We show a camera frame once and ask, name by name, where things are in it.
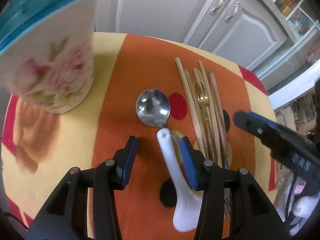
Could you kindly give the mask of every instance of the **fork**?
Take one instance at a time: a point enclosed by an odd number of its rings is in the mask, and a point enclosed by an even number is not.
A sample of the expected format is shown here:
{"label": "fork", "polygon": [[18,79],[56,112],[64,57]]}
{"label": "fork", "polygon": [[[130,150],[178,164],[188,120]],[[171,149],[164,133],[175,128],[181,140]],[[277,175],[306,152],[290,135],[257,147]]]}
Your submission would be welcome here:
{"label": "fork", "polygon": [[[208,152],[213,153],[213,160],[215,163],[218,163],[218,156],[214,150],[213,135],[212,135],[212,131],[210,129],[209,117],[208,117],[208,113],[207,113],[207,107],[209,105],[209,98],[208,98],[207,90],[205,89],[205,86],[204,86],[202,80],[197,80],[196,83],[193,82],[193,86],[195,87],[196,93],[198,95],[199,106],[202,110],[205,132],[206,132],[207,140],[208,140]],[[224,203],[225,217],[227,220],[229,220],[230,219],[230,212],[231,212],[231,210],[230,210],[231,201],[230,201],[230,190],[229,189],[225,189],[224,201],[225,201],[225,203]]]}
{"label": "fork", "polygon": [[217,156],[217,153],[215,152],[213,134],[210,128],[210,122],[209,122],[209,117],[207,113],[207,107],[209,106],[209,98],[208,98],[207,90],[205,89],[202,80],[197,80],[196,83],[193,82],[193,86],[195,87],[195,90],[198,96],[198,103],[202,112],[206,138],[208,141],[208,153],[212,153],[213,154],[212,161],[214,161],[215,163],[218,163],[218,156]]}

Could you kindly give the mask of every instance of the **floral cup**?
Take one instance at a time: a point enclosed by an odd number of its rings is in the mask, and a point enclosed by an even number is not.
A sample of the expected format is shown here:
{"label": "floral cup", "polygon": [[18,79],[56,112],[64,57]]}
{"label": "floral cup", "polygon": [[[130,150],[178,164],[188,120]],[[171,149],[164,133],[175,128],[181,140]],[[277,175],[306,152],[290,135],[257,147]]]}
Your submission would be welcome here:
{"label": "floral cup", "polygon": [[93,83],[95,0],[77,0],[23,32],[0,55],[0,85],[53,114],[78,106]]}

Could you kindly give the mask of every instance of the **spoon bowl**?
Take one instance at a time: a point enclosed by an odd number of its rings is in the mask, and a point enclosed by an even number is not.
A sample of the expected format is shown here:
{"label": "spoon bowl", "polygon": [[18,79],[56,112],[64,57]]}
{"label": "spoon bowl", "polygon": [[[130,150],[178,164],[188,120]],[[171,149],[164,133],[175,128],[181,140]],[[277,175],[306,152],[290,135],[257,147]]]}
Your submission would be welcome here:
{"label": "spoon bowl", "polygon": [[170,103],[160,90],[147,89],[138,97],[136,112],[145,125],[163,128],[170,114]]}

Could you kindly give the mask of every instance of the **granite countertop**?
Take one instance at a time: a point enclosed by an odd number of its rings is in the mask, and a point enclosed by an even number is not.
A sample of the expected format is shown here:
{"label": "granite countertop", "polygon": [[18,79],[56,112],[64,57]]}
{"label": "granite countertop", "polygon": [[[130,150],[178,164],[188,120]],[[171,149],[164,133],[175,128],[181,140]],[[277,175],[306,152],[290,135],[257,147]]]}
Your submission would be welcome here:
{"label": "granite countertop", "polygon": [[288,22],[285,20],[285,16],[282,14],[282,12],[278,9],[278,7],[275,5],[275,3],[272,0],[261,0],[266,7],[271,11],[271,13],[274,15],[274,17],[278,20],[278,22],[281,24],[289,38],[296,42],[296,37],[293,34],[292,29],[290,28]]}

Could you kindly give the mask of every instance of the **silver drawer handle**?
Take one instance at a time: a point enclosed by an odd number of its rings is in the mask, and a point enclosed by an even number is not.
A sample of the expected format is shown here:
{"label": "silver drawer handle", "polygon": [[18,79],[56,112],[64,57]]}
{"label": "silver drawer handle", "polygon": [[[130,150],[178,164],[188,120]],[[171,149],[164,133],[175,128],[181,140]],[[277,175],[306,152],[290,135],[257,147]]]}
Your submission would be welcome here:
{"label": "silver drawer handle", "polygon": [[233,18],[234,16],[236,16],[236,14],[238,13],[239,7],[240,7],[240,3],[237,2],[237,3],[236,3],[235,10],[233,11],[233,13],[232,13],[228,18],[226,18],[226,19],[224,20],[226,23],[229,22],[231,18]]}
{"label": "silver drawer handle", "polygon": [[221,6],[222,6],[222,4],[223,4],[223,1],[224,1],[224,0],[220,0],[220,1],[218,2],[217,6],[210,11],[210,14],[211,14],[211,15],[214,15],[214,13],[221,8]]}

